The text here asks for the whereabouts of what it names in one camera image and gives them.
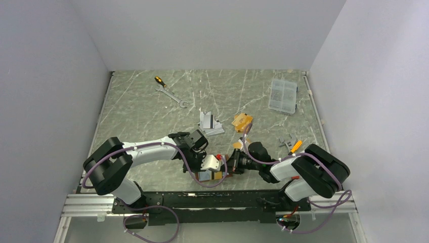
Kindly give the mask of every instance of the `plastic compartment organizer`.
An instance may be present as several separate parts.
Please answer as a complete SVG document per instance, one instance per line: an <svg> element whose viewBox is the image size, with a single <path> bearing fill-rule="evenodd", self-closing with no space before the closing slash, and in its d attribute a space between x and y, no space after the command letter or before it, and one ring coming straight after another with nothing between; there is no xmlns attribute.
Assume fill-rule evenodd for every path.
<svg viewBox="0 0 429 243"><path fill-rule="evenodd" d="M281 113L294 114L296 109L297 84L294 82L273 79L268 108Z"/></svg>

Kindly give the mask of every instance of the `metal bracket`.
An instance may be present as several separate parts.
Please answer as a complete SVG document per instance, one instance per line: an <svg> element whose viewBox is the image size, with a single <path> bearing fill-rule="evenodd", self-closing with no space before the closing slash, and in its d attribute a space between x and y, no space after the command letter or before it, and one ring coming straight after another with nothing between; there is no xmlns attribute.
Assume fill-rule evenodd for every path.
<svg viewBox="0 0 429 243"><path fill-rule="evenodd" d="M60 219L57 233L55 234L54 243L63 243L66 239L68 226L70 225L71 217L63 217Z"/></svg>
<svg viewBox="0 0 429 243"><path fill-rule="evenodd" d="M222 164L214 155L209 154L202 160L201 169L218 172L221 170Z"/></svg>
<svg viewBox="0 0 429 243"><path fill-rule="evenodd" d="M146 196L147 206L163 205L164 198L160 193L151 193ZM121 201L115 199L112 206L113 214L135 214L136 212L126 208ZM162 208L148 209L149 214L159 214L162 212Z"/></svg>
<svg viewBox="0 0 429 243"><path fill-rule="evenodd" d="M106 214L97 215L97 222L104 222L105 219L106 219Z"/></svg>
<svg viewBox="0 0 429 243"><path fill-rule="evenodd" d="M358 213L349 213L350 222L353 227L353 232L355 233L357 243L367 243L365 233L363 231L362 223L359 218Z"/></svg>

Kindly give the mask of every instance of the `screwdriver with orange handle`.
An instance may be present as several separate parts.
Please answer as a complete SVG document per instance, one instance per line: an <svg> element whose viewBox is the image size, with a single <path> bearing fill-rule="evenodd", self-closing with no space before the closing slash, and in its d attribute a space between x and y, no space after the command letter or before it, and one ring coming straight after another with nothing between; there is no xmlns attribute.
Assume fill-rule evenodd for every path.
<svg viewBox="0 0 429 243"><path fill-rule="evenodd" d="M164 84L164 82L162 81L162 79L161 79L160 77L155 76L155 81L156 81L158 84L162 85L164 88L165 88L165 87L167 87L167 85L166 85L166 84Z"/></svg>
<svg viewBox="0 0 429 243"><path fill-rule="evenodd" d="M302 144L303 144L303 142L301 140L296 142L295 145L293 146L292 150L287 155L292 155L293 153L295 153L299 149L299 147L301 147Z"/></svg>

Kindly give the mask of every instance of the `robotic arm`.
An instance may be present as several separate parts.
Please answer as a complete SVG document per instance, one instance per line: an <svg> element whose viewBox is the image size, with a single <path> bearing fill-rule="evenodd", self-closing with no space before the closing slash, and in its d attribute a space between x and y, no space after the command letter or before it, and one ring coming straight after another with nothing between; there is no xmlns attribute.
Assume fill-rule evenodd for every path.
<svg viewBox="0 0 429 243"><path fill-rule="evenodd" d="M227 166L228 173L231 174L257 170L259 175L269 183L291 180L284 187L285 203L293 203L317 194L331 198L339 190L333 179L324 170L316 167L314 160L306 156L294 157L275 165L262 165L253 161L245 152L235 149L224 165L215 156L206 154L204 149L208 141L199 130L193 133L179 132L158 140L140 143L122 143L116 137L109 138L83 163L83 167L89 173L98 161L116 152L112 156L116 161L114 163L109 159L104 161L93 169L89 179L98 195L111 193L121 198L131 208L141 208L146 204L146 197L140 186L125 176L130 168L141 164L157 160L183 159L174 147L164 143L175 145L182 151L191 170L190 173L204 170L220 171L225 170ZM134 147L134 149L122 151L128 147ZM275 161L260 142L251 143L248 151L258 160ZM328 167L340 183L349 176L350 170L344 163L317 145L311 144L305 152Z"/></svg>

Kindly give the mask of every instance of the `purple cable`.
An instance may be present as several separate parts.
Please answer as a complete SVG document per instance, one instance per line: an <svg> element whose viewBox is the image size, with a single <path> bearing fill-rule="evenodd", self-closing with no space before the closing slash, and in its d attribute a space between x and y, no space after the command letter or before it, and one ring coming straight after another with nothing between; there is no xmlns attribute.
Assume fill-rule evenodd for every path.
<svg viewBox="0 0 429 243"><path fill-rule="evenodd" d="M252 123L249 123L249 124L247 124L247 126L244 128L244 130L243 130L243 137L242 137L242 141L243 141L243 144L245 144L244 142L244 137L245 137L245 135L247 135L249 132L250 132L250 129L252 128L252 126L253 126L253 124ZM279 160L276 160L276 161L273 161L273 162L263 162L263 161L260 161L260 160L257 160L257 159L255 159L252 155L250 155L250 153L249 153L249 150L247 149L247 147L246 146L244 146L244 151L246 152L246 154L253 160L253 161L255 161L255 162L257 162L257 163L260 163L260 164L265 164L265 165L275 165L275 164L278 164L278 163L280 163L280 161ZM326 173L328 173L328 175L336 182L336 184L337 184L337 186L338 186L338 190L339 191L341 191L341 189L342 189L342 185L341 185L341 183L338 181L338 179L335 177L335 175L324 165L324 164L322 164L322 162L320 162L320 160L318 160L316 157L314 157L312 154L309 154L309 153L297 153L295 156L293 156L293 155L289 155L289 156L286 156L286 157L284 157L284 158L282 158L281 160L282 161L285 161L286 159L289 159L289 158L293 158L293 157L299 157L299 156L308 156L308 157L310 157L312 160L314 160L317 164L319 164L320 165L320 167L322 167L325 171L326 171Z"/></svg>
<svg viewBox="0 0 429 243"><path fill-rule="evenodd" d="M176 218L176 221L177 221L177 227L176 227L176 231L175 231L174 235L173 235L170 239L168 239L168 240L166 240L166 241L163 241L163 242L155 242L155 241L148 240L148 239L146 239L146 238L142 237L141 235L138 235L138 234L136 234L136 233L133 233L133 232L131 232L129 229L127 229L127 227L126 227L125 223L126 223L126 221L127 221L129 218L146 218L146 217L145 217L145 216L143 216L143 215L137 215L137 214L134 214L134 215L131 215L131 216L126 217L126 218L124 219L124 221L123 221L123 228L125 229L125 232L127 232L127 233L129 233L129 234L131 234L131 235L133 235L133 236L135 236L135 237L137 237L137 238L141 239L141 240L144 240L144 241L146 241L146 242L148 242L148 243L168 243L168 242L171 242L174 238L176 238L177 234L179 233L180 223L179 223L179 217L177 216L177 214L176 214L172 209L167 208L167 207L165 207L165 206L160 206L160 205L148 206L148 207L144 207L144 208L140 208L140 209L133 209L133 208L130 208L130 207L129 207L129 206L128 206L128 205L127 205L127 204L126 204L122 199L120 199L120 198L118 198L118 199L123 203L123 205L124 205L127 209L130 209L130 210L133 210L133 211L140 211L140 210L153 209L153 208L162 208L162 209L167 209L168 211L170 211L170 212L174 215L174 217Z"/></svg>
<svg viewBox="0 0 429 243"><path fill-rule="evenodd" d="M177 146L175 146L174 144L172 144L172 143L164 143L164 142L155 142L155 143L147 143L147 144L141 144L141 145L138 145L138 146L135 146L136 148L144 148L144 147L149 147L149 146L154 146L154 145L167 145L167 146L170 146L170 147L173 147L175 150L177 150L179 153L180 153L180 155L182 156L182 159L183 159L183 163L185 163L185 166L186 166L186 168L188 169L188 172L189 172L189 174L191 175L191 177L192 177L192 179L194 179L194 181L196 182L196 183L198 183L199 185L201 185L201 186L203 186L203 187L207 187L207 188L212 188L212 187L216 187L216 186L218 186L219 184L221 184L224 180L225 180L225 178L226 178L226 176L227 176L227 174L228 174L228 167L227 167L227 165L226 165L226 161L225 161L225 159L222 157L222 162L224 163L224 165L225 165L225 175L222 177L222 179L218 182L218 183L216 183L216 184L214 184L214 185L205 185L205 184L203 184L203 183L201 183L201 182L199 182L198 180L197 180L197 178L194 176L194 174L191 172L191 168L189 168L189 164L188 164L188 161L186 161L186 158L185 158L185 155L183 154L183 152L179 149L179 147L177 147ZM116 155L116 154L118 154L118 153L122 153L122 152L125 152L125 151L128 151L128 150L132 150L132 149L134 149L135 147L128 147L128 148L123 148L123 149L120 149L120 150L117 150L117 151L115 151L115 152L112 152L112 153L110 153L110 154L108 154L108 155L106 155L106 156L104 156L100 161L98 161L88 172L87 172L87 174L85 175L85 177L84 177L84 179L83 179L83 181L82 181L82 187L83 188L85 188L85 189L92 189L92 188L94 188L93 186L87 186L87 179L89 178L89 176L91 175L91 173L101 164L101 163L103 163L104 161L106 161L106 160L108 160L110 157L112 157L112 156L114 156L114 155Z"/></svg>
<svg viewBox="0 0 429 243"><path fill-rule="evenodd" d="M244 137L245 135L247 135L250 132L250 129L252 128L253 124L249 123L243 130L243 137L242 137L242 141L243 144L245 144L244 141ZM273 162L263 162L260 160L255 159L252 155L250 155L249 150L247 149L246 146L244 146L244 151L246 152L246 154L255 162L260 163L260 164L265 164L265 165L274 165L274 164L278 164L280 163L279 160L273 161ZM338 179L335 177L335 175L324 165L322 164L322 162L320 162L320 160L318 160L316 157L314 157L312 154L309 153L297 153L295 156L308 156L311 159L313 159L317 164L320 165L320 167L322 167L326 173L328 173L328 175L336 182L337 186L338 186L338 190L340 191L342 189L342 185L341 183L338 181ZM284 158L281 159L281 161L285 161L286 159L289 158L293 158L293 155L289 155L286 156ZM345 196L345 194L349 193L349 196L344 200L341 201L341 199ZM319 229L321 229L328 221L329 219L332 217L333 213L335 212L336 207L344 204L345 202L347 202L350 197L352 196L352 191L351 190L346 190L338 199L338 201L336 202L336 204L334 205L330 205L330 206L319 206L317 204L315 204L314 202L310 201L310 199L308 199L309 203L315 207L321 208L321 209L330 209L333 208L331 213L328 215L328 217L326 217L325 221L323 221L323 223L321 223L319 226L317 226L316 228L312 229L312 230L308 230L308 231L292 231L291 233L296 233L296 234L309 234L309 233L313 233Z"/></svg>
<svg viewBox="0 0 429 243"><path fill-rule="evenodd" d="M346 193L349 193L349 195L347 196L347 198L344 200L344 201L341 201L341 199L346 195ZM344 204L345 202L347 202L349 199L350 199L350 197L352 197L352 191L351 190L346 190L346 191L344 191L344 193L338 198L338 201L336 202L336 204L334 204L334 205L330 205L330 206L319 206L319 205L316 205L315 203L313 203L313 202L310 202L312 205L314 205L314 206L316 206L316 207L318 207L318 208L321 208L321 209L330 209L330 208L333 208L332 209L332 211L329 213L329 215L328 215L328 217L326 217L326 219L321 223L321 224L319 224L319 226L317 226L316 228L314 228L314 229L312 229L312 230L307 230L307 231L294 231L294 230L290 230L290 229L288 229L288 228L285 228L287 231L289 231L290 233L292 233L292 234L310 234L310 233L313 233L313 232L316 232L316 231L318 231L319 229L321 229L323 226L325 226L325 224L331 219L331 217L332 217L332 215L334 214L334 212L335 212L335 209L336 209L336 207L338 207L338 206L340 206L341 204Z"/></svg>
<svg viewBox="0 0 429 243"><path fill-rule="evenodd" d="M214 185L204 185L203 183L201 183L201 182L199 182L198 180L197 180L197 178L192 174L192 172L191 172L191 168L189 167L189 164L188 164L188 161L186 161L186 158L185 158L185 155L183 154L183 152L179 149L179 147L177 147L177 146L175 146L174 144L171 144L171 143L164 143L164 142L155 142L155 143L147 143L147 144L141 144L141 145L138 145L138 146L135 146L135 147L128 147L128 148L123 148L123 149L120 149L120 150L117 150L117 151L115 151L115 152L112 152L112 153L110 153L110 154L108 154L108 155L106 155L106 156L104 156L100 161L98 161L88 172L87 172L87 174L85 175L85 177L84 177L84 179L83 179L83 181L82 181L82 187L83 188L85 188L85 189L92 189L92 188L94 188L93 186L86 186L86 184L87 184L87 179L90 177L90 175L91 175L91 173L101 164L101 163L103 163L104 161L106 161L106 160L108 160L110 157L112 157L112 156L114 156L114 155L116 155L116 154L118 154L118 153L122 153L122 152L125 152L125 151L128 151L128 150L133 150L134 148L144 148L144 147L149 147L149 146L155 146L155 145L167 145L167 146L170 146L170 147L173 147L175 150L177 150L179 153L180 153L180 155L182 156L182 159L183 159L183 163L185 163L185 166L186 166L186 168L188 169L188 172L189 172L189 174L191 175L191 177L192 177L192 179L194 179L194 181L195 182L197 182L199 185L201 185L201 186L203 186L203 187L208 187L208 188L211 188L211 187L216 187L216 186L218 186L219 184L221 184L224 180L225 180L225 178L226 178L226 176L227 176L227 174L228 174L228 167L227 167L227 163L226 163L226 161L225 161L225 159L222 157L222 162L224 163L224 165L225 165L225 175L222 177L222 179L218 182L218 183L216 183L216 184L214 184ZM123 221L123 228L125 229L125 231L126 232L128 232L128 233L130 233L130 234L132 234L133 236L135 236L135 237L137 237L137 238L139 238L139 239L141 239L141 240L144 240L144 241L146 241L146 242L148 242L148 243L168 243L168 242L171 242L176 236L177 236L177 234L179 233L179 227L180 227L180 223L179 223L179 218L178 218L178 216L177 216L177 214L172 210L172 209L170 209L170 208L168 208L168 207L165 207L165 206L159 206L159 205L155 205L155 206L148 206L148 207L144 207L144 208L140 208L140 209L133 209L133 208L130 208L122 199L120 199L120 198L118 198L124 205L125 205L125 207L126 208L128 208L128 209L130 209L130 210L133 210L133 211L139 211L139 210L145 210L145 209L152 209L152 208L163 208L163 209L167 209L168 211L170 211L173 215L174 215L174 217L176 218L176 221L177 221L177 228L176 228L176 232L174 233L174 235L169 239L169 240L167 240L167 241L163 241L163 242L154 242L154 241L150 241L150 240L148 240L148 239L146 239L146 238L144 238L144 237L142 237L142 236L140 236L140 235L138 235L138 234L135 234L135 233L133 233L133 232L131 232L131 231L129 231L127 228L126 228L126 225L125 225L125 222L127 221L127 219L129 219L129 218L144 218L145 216L143 216L143 215L131 215L131 216L128 216L128 217L126 217L125 218L125 220Z"/></svg>

